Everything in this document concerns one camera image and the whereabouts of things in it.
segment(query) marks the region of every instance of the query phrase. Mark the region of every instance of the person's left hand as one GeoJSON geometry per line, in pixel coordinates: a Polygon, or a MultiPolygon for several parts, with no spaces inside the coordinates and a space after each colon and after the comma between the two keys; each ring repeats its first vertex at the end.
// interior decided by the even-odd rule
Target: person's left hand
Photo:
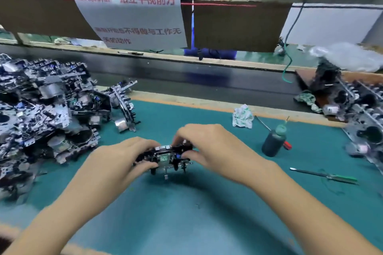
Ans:
{"type": "Polygon", "coordinates": [[[94,150],[53,205],[75,212],[82,224],[101,213],[129,184],[155,162],[133,162],[142,152],[160,146],[154,140],[134,137],[94,150]]]}

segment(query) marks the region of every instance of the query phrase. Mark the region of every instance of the red line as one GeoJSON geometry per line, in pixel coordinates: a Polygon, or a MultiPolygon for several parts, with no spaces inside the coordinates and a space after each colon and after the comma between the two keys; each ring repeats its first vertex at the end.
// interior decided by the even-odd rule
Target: red line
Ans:
{"type": "Polygon", "coordinates": [[[253,4],[224,4],[224,3],[189,3],[189,2],[181,2],[181,5],[189,5],[189,6],[236,6],[236,7],[257,7],[253,4]]]}

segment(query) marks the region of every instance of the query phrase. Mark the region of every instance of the bottle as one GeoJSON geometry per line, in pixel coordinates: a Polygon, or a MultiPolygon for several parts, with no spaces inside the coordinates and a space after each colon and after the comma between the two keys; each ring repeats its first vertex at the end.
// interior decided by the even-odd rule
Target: bottle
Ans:
{"type": "Polygon", "coordinates": [[[286,126],[278,125],[275,130],[270,131],[262,145],[262,152],[269,157],[274,157],[286,141],[286,126]]]}

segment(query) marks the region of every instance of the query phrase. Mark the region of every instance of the cardboard panel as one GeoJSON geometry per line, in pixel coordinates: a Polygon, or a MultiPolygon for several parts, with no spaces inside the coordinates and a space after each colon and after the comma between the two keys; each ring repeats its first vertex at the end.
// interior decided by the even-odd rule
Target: cardboard panel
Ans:
{"type": "MultiPolygon", "coordinates": [[[[212,3],[212,1],[195,1],[212,3]]],[[[273,52],[291,4],[230,2],[239,6],[194,6],[196,48],[273,52]],[[251,4],[255,7],[241,7],[251,4]]]]}
{"type": "MultiPolygon", "coordinates": [[[[0,0],[0,24],[10,32],[100,40],[74,0],[0,0]]],[[[181,6],[188,47],[192,44],[192,7],[181,6]]]]}

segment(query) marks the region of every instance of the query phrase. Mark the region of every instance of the crumpled tissue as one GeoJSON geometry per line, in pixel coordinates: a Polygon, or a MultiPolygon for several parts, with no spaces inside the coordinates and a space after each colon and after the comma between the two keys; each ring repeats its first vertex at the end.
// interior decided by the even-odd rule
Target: crumpled tissue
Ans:
{"type": "Polygon", "coordinates": [[[233,127],[253,127],[254,116],[246,104],[243,104],[239,108],[234,109],[233,113],[233,127]]]}

